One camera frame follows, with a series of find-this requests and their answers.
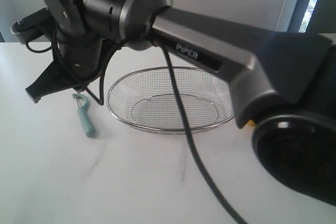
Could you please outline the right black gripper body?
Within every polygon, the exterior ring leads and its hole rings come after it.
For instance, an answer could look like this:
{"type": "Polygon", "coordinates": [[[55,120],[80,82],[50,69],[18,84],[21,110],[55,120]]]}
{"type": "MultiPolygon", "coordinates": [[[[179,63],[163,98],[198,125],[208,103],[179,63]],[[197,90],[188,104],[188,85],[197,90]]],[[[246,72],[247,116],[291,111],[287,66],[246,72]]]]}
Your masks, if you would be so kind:
{"type": "Polygon", "coordinates": [[[83,92],[101,72],[103,38],[93,32],[73,37],[55,31],[51,41],[52,70],[50,88],[52,92],[74,89],[83,92]]]}

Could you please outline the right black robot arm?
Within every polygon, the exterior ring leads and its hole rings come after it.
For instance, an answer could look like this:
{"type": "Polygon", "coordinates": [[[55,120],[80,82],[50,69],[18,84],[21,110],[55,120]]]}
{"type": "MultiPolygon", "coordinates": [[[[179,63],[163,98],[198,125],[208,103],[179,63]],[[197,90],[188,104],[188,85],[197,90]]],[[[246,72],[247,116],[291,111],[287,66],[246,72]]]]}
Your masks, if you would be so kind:
{"type": "Polygon", "coordinates": [[[255,122],[254,152],[285,186],[335,205],[335,43],[169,6],[165,0],[44,0],[32,15],[53,61],[26,88],[34,102],[83,91],[122,46],[165,51],[226,81],[238,127],[255,122]]]}

